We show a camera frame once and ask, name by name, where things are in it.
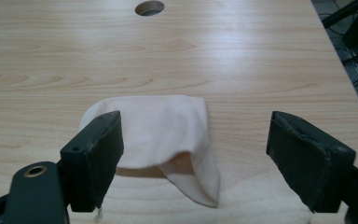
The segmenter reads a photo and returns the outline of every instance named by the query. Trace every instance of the wooden tabletop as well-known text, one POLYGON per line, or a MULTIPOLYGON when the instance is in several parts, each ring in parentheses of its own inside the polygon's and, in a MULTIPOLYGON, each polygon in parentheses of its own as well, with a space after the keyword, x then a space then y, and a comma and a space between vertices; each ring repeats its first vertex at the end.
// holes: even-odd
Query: wooden tabletop
POLYGON ((281 110, 354 148, 358 166, 358 96, 311 1, 162 0, 150 17, 142 2, 0 0, 0 196, 23 166, 58 161, 94 103, 184 94, 208 105, 218 208, 161 175, 116 175, 100 223, 343 223, 345 206, 313 215, 265 152, 281 110))

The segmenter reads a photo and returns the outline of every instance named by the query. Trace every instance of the floor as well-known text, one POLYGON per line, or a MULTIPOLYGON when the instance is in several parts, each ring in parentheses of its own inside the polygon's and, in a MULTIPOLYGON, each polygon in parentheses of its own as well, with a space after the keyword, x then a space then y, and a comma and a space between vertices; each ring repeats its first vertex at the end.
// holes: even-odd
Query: floor
MULTIPOLYGON (((334 0, 312 0, 312 3, 318 12, 321 20, 329 16, 331 13, 339 10, 334 0)), ((356 18, 357 13, 347 17, 346 19, 339 21, 327 29, 326 32, 330 36, 330 39, 336 48, 337 55, 343 62, 349 78, 353 83, 353 87, 358 93, 358 49, 347 49, 342 42, 342 36, 351 26, 353 20, 356 18)))

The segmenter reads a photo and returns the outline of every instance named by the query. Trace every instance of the black mechanical part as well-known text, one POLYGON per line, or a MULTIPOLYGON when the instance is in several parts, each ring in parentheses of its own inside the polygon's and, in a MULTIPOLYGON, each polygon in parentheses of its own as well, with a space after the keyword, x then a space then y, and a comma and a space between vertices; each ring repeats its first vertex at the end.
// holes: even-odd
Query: black mechanical part
POLYGON ((75 212, 101 207, 123 148, 119 111, 95 118, 57 164, 38 162, 14 174, 10 193, 0 198, 0 224, 69 223, 68 204, 75 212))
POLYGON ((302 118, 274 111, 267 154, 289 187, 312 212, 336 213, 349 206, 347 223, 358 223, 355 151, 302 118))

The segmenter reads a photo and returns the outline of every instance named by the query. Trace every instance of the round hole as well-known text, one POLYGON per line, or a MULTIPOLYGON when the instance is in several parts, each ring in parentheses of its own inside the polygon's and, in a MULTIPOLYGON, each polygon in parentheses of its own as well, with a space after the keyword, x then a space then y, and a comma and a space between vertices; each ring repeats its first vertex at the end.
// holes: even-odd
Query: round hole
POLYGON ((43 173, 46 172, 46 170, 48 169, 48 167, 46 166, 34 166, 29 168, 26 172, 25 172, 25 176, 26 177, 35 177, 35 176, 39 176, 42 175, 43 173))
POLYGON ((164 4, 159 1, 147 1, 135 8, 136 14, 140 16, 154 16, 164 10, 164 4))

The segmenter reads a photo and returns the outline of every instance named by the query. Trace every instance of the fabric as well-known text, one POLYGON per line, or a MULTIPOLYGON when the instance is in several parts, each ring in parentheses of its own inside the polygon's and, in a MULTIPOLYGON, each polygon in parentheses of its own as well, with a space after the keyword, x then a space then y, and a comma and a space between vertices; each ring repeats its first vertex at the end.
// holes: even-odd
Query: fabric
POLYGON ((117 168, 157 166, 187 197, 216 207, 220 173, 209 140, 205 101, 183 95, 128 96, 102 100, 83 116, 80 130, 95 117, 119 110, 124 155, 117 168))

